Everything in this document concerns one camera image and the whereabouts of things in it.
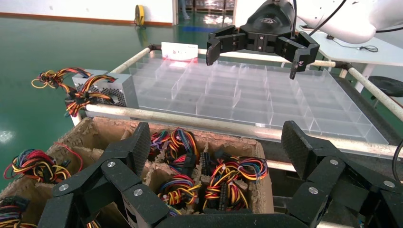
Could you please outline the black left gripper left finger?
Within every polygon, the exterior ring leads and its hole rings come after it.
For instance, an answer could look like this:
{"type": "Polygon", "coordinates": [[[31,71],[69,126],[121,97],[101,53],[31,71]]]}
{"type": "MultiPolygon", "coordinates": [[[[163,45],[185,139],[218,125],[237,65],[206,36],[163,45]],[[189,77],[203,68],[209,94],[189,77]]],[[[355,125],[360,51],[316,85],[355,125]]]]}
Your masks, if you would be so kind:
{"type": "Polygon", "coordinates": [[[82,228],[115,203],[132,228],[155,228],[168,218],[167,206],[141,179],[151,148],[149,124],[108,145],[100,158],[53,188],[40,228],[82,228]]]}

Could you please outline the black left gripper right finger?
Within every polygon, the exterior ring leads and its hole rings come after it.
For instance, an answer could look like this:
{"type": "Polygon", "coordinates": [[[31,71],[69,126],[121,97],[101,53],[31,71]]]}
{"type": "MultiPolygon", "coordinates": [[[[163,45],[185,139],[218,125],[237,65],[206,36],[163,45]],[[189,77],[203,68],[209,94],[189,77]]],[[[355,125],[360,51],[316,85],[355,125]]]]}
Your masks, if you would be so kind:
{"type": "Polygon", "coordinates": [[[305,134],[294,121],[284,122],[281,144],[303,180],[287,213],[305,227],[317,227],[332,202],[347,207],[366,228],[402,227],[403,188],[397,181],[348,159],[330,141],[305,134]]]}

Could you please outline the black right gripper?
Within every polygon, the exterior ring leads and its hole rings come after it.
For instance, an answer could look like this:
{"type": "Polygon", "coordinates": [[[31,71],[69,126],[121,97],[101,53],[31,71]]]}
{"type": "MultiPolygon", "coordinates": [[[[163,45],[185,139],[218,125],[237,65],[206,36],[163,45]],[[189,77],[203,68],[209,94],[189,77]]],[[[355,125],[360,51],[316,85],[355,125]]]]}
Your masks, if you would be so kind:
{"type": "Polygon", "coordinates": [[[251,50],[275,53],[292,63],[290,79],[314,63],[320,45],[306,32],[295,36],[297,10],[288,0],[267,0],[240,26],[223,27],[209,34],[206,64],[211,66],[221,53],[251,50]]]}

